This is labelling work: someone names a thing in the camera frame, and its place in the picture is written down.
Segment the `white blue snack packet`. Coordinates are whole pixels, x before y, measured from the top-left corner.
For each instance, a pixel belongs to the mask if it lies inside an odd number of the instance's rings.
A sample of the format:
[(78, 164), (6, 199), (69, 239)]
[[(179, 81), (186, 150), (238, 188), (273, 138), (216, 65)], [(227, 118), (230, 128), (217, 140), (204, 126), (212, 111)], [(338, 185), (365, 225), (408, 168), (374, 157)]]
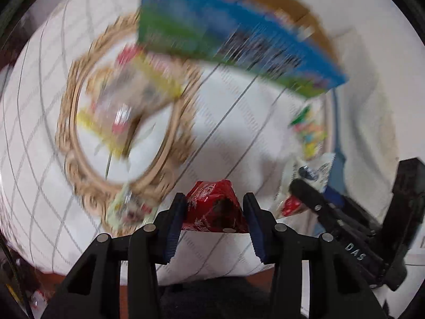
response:
[(280, 219), (306, 211), (307, 207), (290, 194), (290, 183), (295, 179), (301, 179), (318, 192), (324, 193), (329, 182), (334, 159), (335, 153), (323, 153), (310, 161), (290, 154), (285, 159), (279, 189), (271, 209), (274, 217)]

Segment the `white patterned quilt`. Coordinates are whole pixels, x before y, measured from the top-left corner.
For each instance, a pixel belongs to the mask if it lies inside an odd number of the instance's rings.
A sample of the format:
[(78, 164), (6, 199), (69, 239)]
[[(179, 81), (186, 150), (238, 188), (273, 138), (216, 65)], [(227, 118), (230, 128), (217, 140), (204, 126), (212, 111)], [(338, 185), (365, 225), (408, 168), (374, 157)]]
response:
[(184, 64), (189, 89), (143, 123), (126, 161), (71, 116), (89, 78), (135, 41), (137, 0), (63, 0), (19, 54), (1, 98), (1, 232), (28, 263), (67, 274), (131, 182), (158, 210), (199, 180), (228, 179), (270, 209), (301, 98), (226, 66)]

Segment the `brown cardboard box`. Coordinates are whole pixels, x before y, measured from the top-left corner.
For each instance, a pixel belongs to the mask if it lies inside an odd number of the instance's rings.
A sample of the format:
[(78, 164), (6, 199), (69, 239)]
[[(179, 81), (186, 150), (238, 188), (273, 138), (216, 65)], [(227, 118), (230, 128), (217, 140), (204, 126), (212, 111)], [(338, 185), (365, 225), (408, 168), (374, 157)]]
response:
[(321, 23), (298, 0), (141, 0), (152, 51), (233, 66), (306, 98), (346, 81)]

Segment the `clear yellow-edged snack packet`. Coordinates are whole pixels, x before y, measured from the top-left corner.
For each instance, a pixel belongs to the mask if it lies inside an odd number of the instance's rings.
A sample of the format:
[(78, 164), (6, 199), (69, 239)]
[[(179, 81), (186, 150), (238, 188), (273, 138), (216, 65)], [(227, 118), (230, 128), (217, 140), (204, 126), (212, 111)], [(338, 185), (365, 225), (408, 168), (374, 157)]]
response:
[(97, 68), (89, 77), (90, 104), (78, 112), (78, 123), (114, 157), (127, 158), (139, 124), (180, 98), (184, 83), (178, 61), (127, 44), (112, 66)]

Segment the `red shiny snack packet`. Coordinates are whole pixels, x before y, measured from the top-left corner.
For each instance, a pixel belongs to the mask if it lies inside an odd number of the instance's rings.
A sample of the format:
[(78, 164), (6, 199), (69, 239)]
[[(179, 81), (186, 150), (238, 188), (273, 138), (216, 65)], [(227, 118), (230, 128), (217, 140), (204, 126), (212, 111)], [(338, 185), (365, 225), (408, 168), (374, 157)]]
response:
[(188, 210), (182, 230), (248, 233), (248, 225), (232, 183), (198, 181), (186, 195)]

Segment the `colourful candy zip bag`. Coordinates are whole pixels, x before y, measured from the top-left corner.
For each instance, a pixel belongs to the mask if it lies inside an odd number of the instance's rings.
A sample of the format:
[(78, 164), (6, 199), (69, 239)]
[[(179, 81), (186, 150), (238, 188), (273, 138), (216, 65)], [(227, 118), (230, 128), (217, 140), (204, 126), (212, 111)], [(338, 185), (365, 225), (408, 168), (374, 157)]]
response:
[(319, 123), (312, 105), (304, 106), (290, 122), (290, 128), (295, 132), (302, 146), (305, 160), (314, 159), (324, 145), (326, 131), (323, 123)]

